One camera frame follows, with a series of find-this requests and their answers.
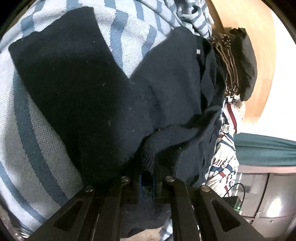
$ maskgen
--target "white wall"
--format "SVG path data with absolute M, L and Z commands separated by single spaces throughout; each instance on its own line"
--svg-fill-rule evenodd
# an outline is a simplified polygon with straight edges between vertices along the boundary
M 296 141 L 296 44 L 274 14 L 276 65 L 271 90 L 256 124 L 245 124 L 244 133 Z

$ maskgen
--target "silver bolt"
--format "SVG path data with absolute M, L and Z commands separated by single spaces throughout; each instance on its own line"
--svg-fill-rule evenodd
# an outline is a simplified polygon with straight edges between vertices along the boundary
M 172 176 L 166 176 L 166 177 L 165 177 L 165 180 L 166 180 L 167 182 L 171 183 L 171 182 L 173 182 L 173 181 L 175 180 L 175 178 L 172 177 Z
M 207 185 L 202 185 L 202 186 L 200 187 L 200 189 L 201 189 L 203 192 L 208 192 L 208 191 L 210 190 L 209 186 L 207 186 Z
M 121 177 L 121 181 L 122 181 L 123 183 L 126 183 L 128 180 L 129 180 L 129 178 L 128 178 L 127 176 L 122 176 L 122 177 Z
M 86 186 L 85 187 L 85 191 L 86 192 L 92 192 L 94 190 L 94 187 L 93 186 Z

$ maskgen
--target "black fabric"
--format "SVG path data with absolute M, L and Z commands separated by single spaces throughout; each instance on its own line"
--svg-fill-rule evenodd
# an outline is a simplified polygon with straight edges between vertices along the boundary
M 251 40 L 244 28 L 230 30 L 234 39 L 231 41 L 239 76 L 239 92 L 241 101 L 248 100 L 254 90 L 257 80 L 257 62 Z
M 124 174 L 131 161 L 153 172 L 155 160 L 191 185 L 204 181 L 225 91 L 207 40 L 175 28 L 128 79 L 93 9 L 83 7 L 16 41 L 9 51 L 86 184 Z

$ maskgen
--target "teal curtain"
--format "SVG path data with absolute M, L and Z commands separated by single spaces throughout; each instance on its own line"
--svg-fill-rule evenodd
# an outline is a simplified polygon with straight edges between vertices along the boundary
M 234 136 L 237 160 L 243 165 L 296 166 L 296 142 L 240 133 Z

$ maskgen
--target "black cable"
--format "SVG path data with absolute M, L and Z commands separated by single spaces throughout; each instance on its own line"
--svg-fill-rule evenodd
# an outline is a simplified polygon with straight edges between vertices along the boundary
M 243 195 L 243 198 L 242 198 L 242 204 L 243 204 L 243 202 L 244 202 L 244 197 L 246 196 L 246 189 L 245 189 L 245 187 L 244 187 L 244 185 L 242 184 L 242 183 L 235 183 L 230 189 L 228 189 L 228 191 L 225 193 L 225 195 L 223 196 L 223 197 L 225 197 L 226 196 L 226 194 L 234 187 L 234 186 L 236 186 L 236 185 L 241 185 L 242 186 L 242 188 L 243 188 L 243 190 L 244 190 L 244 195 Z

